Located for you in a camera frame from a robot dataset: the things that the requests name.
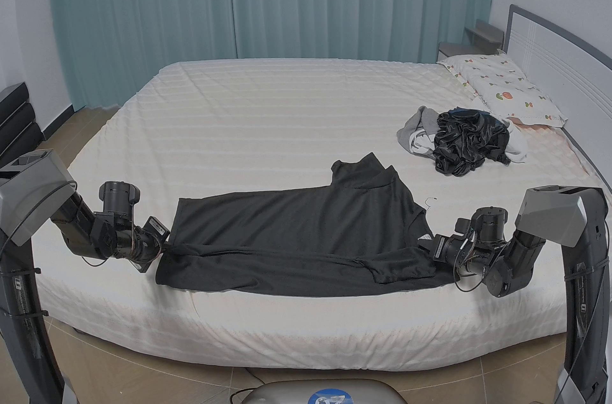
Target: baseboard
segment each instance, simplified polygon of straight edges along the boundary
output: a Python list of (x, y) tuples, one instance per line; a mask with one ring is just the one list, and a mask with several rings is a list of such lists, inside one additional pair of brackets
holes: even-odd
[(64, 122), (74, 115), (74, 112), (75, 110), (71, 105), (60, 113), (57, 118), (42, 132), (42, 134), (45, 136), (45, 140), (49, 140), (50, 136), (52, 136)]

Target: mattress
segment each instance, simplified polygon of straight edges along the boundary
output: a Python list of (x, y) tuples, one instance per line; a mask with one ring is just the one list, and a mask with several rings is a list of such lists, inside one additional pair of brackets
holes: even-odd
[[(140, 225), (172, 225), (179, 197), (327, 185), (337, 159), (374, 152), (428, 211), (433, 232), (481, 206), (509, 211), (543, 184), (600, 186), (565, 137), (523, 127), (528, 162), (486, 161), (445, 177), (395, 137), (420, 105), (482, 107), (438, 64), (351, 60), (225, 60), (162, 69), (96, 134), (70, 166), (101, 209), (98, 187), (134, 183)], [(420, 370), (465, 361), (565, 330), (561, 249), (547, 243), (530, 285), (502, 299), (454, 285), (377, 296), (294, 298), (203, 293), (155, 283), (126, 260), (91, 268), (47, 222), (33, 238), (42, 306), (75, 328), (143, 353), (214, 365)]]

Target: pillowcase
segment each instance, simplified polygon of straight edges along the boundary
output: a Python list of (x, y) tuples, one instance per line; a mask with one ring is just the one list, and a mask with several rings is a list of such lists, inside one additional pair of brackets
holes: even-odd
[(518, 119), (525, 125), (553, 127), (563, 127), (567, 120), (506, 54), (451, 56), (439, 64), (465, 87), (473, 88), (496, 115)]

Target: blue circular logo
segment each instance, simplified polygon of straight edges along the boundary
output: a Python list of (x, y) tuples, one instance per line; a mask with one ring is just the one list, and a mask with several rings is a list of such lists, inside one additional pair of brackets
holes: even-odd
[(340, 389), (323, 389), (315, 392), (308, 404), (354, 404), (353, 399), (348, 393)]

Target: gray garment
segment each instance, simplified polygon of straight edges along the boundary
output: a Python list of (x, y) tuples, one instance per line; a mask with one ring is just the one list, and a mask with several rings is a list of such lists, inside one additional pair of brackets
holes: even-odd
[(440, 130), (440, 127), (438, 127), (438, 115), (439, 113), (436, 110), (428, 109), (421, 105), (417, 113), (408, 119), (403, 128), (397, 131), (397, 141), (405, 150), (411, 153), (410, 136), (417, 129), (424, 129), (425, 135), (435, 135)]

